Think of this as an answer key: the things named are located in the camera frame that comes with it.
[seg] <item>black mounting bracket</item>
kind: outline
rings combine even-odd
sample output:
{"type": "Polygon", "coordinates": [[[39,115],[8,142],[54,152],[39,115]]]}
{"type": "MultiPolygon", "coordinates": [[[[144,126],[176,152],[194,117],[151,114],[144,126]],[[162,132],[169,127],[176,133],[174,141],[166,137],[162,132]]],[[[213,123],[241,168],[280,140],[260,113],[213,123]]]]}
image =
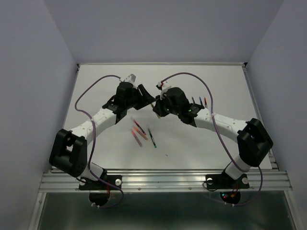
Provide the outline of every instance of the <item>black mounting bracket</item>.
{"type": "Polygon", "coordinates": [[[72,177],[78,177],[87,165],[87,141],[61,129],[54,140],[49,163],[72,177]]]}
{"type": "MultiPolygon", "coordinates": [[[[118,188],[121,188],[121,185],[117,186],[115,185],[115,181],[117,179],[120,179],[122,181],[122,175],[108,175],[106,179],[104,179],[106,182],[108,182],[109,184],[112,184],[118,188]]],[[[92,181],[88,178],[85,177],[81,177],[82,181],[85,181],[84,185],[80,185],[79,184],[79,190],[81,191],[93,191],[93,190],[117,190],[113,187],[109,187],[104,184],[101,183],[100,181],[92,181]]]]}
{"type": "Polygon", "coordinates": [[[248,177],[242,174],[237,180],[233,180],[224,172],[222,174],[208,174],[206,175],[206,187],[208,190],[215,189],[233,189],[239,184],[240,189],[248,189],[248,177]]]}

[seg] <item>green marker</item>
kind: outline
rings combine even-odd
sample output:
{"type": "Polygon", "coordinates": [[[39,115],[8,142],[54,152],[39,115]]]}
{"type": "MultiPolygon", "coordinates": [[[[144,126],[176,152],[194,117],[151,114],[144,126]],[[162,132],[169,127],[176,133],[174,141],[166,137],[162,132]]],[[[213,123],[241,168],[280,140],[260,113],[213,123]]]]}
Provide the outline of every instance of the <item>green marker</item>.
{"type": "Polygon", "coordinates": [[[147,127],[147,129],[148,129],[148,132],[149,132],[150,138],[152,139],[153,146],[154,146],[155,148],[157,148],[157,146],[155,145],[155,141],[154,141],[153,135],[152,135],[152,133],[151,133],[151,131],[150,131],[149,127],[147,127]]]}

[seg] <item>white wall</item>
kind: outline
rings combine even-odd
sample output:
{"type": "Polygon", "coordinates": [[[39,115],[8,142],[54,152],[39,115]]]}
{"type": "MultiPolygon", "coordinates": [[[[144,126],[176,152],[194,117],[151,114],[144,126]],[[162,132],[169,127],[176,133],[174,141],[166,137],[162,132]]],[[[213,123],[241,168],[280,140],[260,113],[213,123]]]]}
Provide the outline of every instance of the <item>white wall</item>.
{"type": "Polygon", "coordinates": [[[78,63],[246,62],[282,0],[45,0],[78,63]]]}
{"type": "Polygon", "coordinates": [[[0,7],[0,229],[27,229],[76,64],[42,0],[0,7]]]}
{"type": "Polygon", "coordinates": [[[274,155],[307,218],[307,1],[285,0],[248,64],[274,155]]]}

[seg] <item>white table surface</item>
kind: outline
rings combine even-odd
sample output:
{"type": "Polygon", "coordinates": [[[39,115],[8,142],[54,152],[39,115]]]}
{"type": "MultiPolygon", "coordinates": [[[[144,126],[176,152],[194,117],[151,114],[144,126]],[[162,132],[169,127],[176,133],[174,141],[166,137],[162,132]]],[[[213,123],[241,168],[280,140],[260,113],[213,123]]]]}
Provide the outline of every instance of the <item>white table surface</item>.
{"type": "MultiPolygon", "coordinates": [[[[241,66],[207,65],[81,65],[76,80],[64,128],[69,130],[87,117],[74,110],[74,103],[81,93],[95,80],[107,74],[120,77],[136,75],[136,84],[143,84],[155,97],[160,92],[155,87],[158,81],[177,72],[191,72],[201,77],[209,86],[214,99],[214,112],[231,118],[250,120],[256,117],[253,103],[241,66]]],[[[182,75],[168,81],[180,87],[189,100],[194,96],[207,97],[205,87],[195,78],[182,75]]],[[[94,86],[79,102],[82,108],[94,115],[115,94],[119,80],[108,78],[94,86]]],[[[237,144],[224,137],[232,156],[238,155],[237,144]]],[[[216,133],[183,124],[176,116],[158,119],[150,106],[139,111],[130,109],[118,124],[105,130],[98,138],[93,162],[107,169],[224,169],[230,162],[216,133]],[[150,126],[157,144],[139,136],[143,147],[139,147],[130,132],[133,116],[146,128],[150,126]]],[[[271,169],[266,156],[261,168],[271,169]]]]}

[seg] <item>screw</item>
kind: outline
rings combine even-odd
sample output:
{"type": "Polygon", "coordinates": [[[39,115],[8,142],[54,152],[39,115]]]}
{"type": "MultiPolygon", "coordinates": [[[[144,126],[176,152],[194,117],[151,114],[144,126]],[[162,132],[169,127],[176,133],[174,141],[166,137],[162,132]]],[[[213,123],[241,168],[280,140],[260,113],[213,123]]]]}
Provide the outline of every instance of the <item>screw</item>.
{"type": "Polygon", "coordinates": [[[213,183],[212,183],[212,182],[209,182],[209,181],[212,181],[212,178],[207,178],[207,180],[206,180],[206,183],[207,183],[207,184],[212,185],[213,183]]]}
{"type": "Polygon", "coordinates": [[[83,182],[80,181],[80,182],[79,182],[79,185],[83,186],[83,185],[85,185],[85,183],[83,183],[83,182]]]}
{"type": "Polygon", "coordinates": [[[243,177],[243,178],[242,178],[242,183],[243,183],[243,184],[248,184],[248,178],[243,177]]]}
{"type": "Polygon", "coordinates": [[[120,179],[116,179],[115,180],[115,185],[116,186],[120,186],[121,185],[121,180],[120,179]]]}

